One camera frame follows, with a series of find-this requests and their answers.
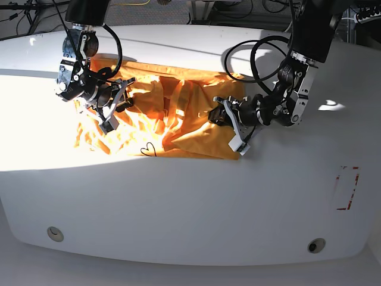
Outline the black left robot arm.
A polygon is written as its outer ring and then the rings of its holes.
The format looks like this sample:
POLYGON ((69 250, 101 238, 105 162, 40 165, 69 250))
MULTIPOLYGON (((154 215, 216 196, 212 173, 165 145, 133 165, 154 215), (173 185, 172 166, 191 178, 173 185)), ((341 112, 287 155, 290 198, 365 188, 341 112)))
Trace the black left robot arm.
POLYGON ((267 36, 256 40, 251 50, 250 65, 253 78, 265 95, 256 94, 238 100, 234 97, 215 97, 218 106, 208 119, 219 126, 230 126, 240 136, 246 128, 256 130, 275 121, 282 126, 297 124, 308 102, 308 94, 317 71, 317 63, 326 61, 343 12, 351 1, 303 1, 299 9, 291 8, 290 38, 267 36), (288 45, 288 53, 270 75, 260 77, 255 62, 256 52, 274 41, 288 45))

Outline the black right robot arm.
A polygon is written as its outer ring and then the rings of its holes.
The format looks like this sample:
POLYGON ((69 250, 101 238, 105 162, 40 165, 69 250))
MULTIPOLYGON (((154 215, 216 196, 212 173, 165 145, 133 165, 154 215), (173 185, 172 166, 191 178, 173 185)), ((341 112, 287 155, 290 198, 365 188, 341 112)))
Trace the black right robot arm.
POLYGON ((121 68, 123 52, 120 39, 105 24, 109 5, 109 1, 69 2, 65 17, 60 20, 73 26, 64 28, 66 37, 57 78, 57 95, 64 102, 82 99, 86 108, 96 111, 101 125, 115 129, 117 120, 114 113, 133 105, 127 95, 127 87, 136 79, 112 80, 121 68), (102 27, 115 40, 118 60, 114 68, 105 67, 99 71, 90 69, 90 60, 99 48, 94 27, 102 27))

